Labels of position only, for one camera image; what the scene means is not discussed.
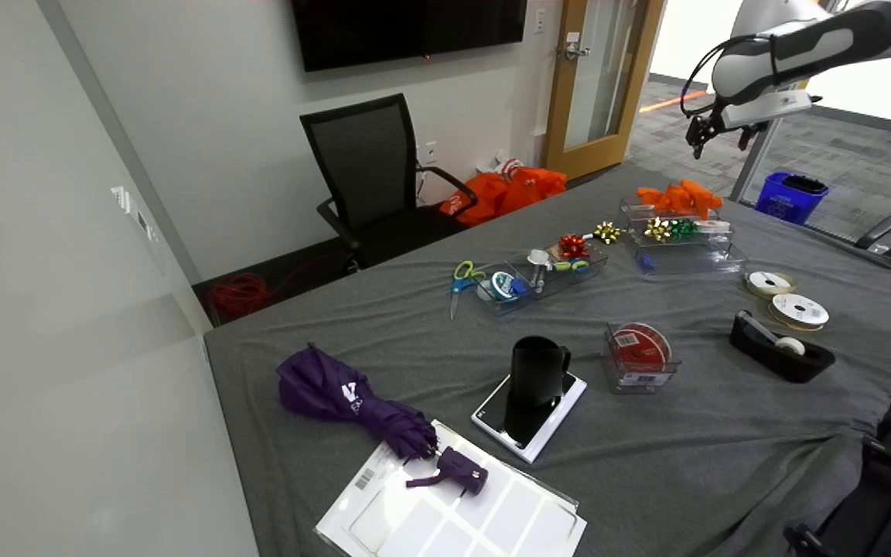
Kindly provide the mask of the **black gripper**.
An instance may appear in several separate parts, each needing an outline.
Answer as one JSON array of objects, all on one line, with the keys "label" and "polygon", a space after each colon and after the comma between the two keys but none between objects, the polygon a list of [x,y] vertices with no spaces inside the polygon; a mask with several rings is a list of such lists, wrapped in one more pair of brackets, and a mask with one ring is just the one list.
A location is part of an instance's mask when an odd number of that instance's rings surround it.
[{"label": "black gripper", "polygon": [[687,142],[691,142],[693,158],[699,158],[699,146],[712,142],[723,131],[728,123],[720,110],[693,115],[687,128]]}]

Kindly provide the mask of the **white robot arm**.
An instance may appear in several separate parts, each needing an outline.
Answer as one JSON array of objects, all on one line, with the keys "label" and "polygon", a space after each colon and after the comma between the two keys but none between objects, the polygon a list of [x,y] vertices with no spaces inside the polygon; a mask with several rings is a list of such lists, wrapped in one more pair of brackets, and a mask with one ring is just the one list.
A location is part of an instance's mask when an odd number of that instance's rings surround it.
[{"label": "white robot arm", "polygon": [[807,110],[804,83],[830,69],[891,58],[891,0],[825,9],[816,0],[742,0],[728,39],[712,45],[712,101],[683,107],[693,154],[740,131],[750,142],[771,120]]}]

